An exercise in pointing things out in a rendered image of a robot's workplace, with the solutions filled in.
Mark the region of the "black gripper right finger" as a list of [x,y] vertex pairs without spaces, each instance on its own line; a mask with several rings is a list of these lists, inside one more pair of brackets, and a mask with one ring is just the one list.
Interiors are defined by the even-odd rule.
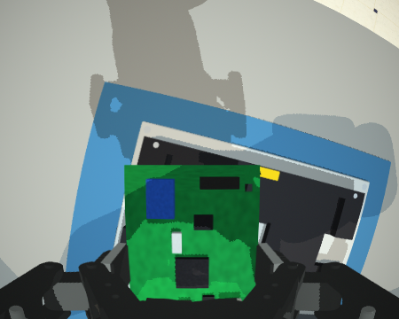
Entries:
[[297,319],[300,311],[315,311],[317,319],[399,319],[399,298],[349,266],[328,262],[321,272],[305,270],[267,243],[258,244],[256,286],[222,319]]

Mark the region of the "green circuit board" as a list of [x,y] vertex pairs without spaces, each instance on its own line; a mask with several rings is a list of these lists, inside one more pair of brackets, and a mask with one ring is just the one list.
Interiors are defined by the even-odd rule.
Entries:
[[124,195],[140,301],[243,301],[254,289],[260,165],[124,165]]

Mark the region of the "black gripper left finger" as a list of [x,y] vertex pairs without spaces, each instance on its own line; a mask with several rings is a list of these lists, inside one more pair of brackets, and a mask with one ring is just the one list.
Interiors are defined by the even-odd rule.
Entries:
[[47,261],[0,289],[0,319],[67,319],[78,310],[88,319],[160,319],[129,282],[125,243],[81,264],[78,272]]

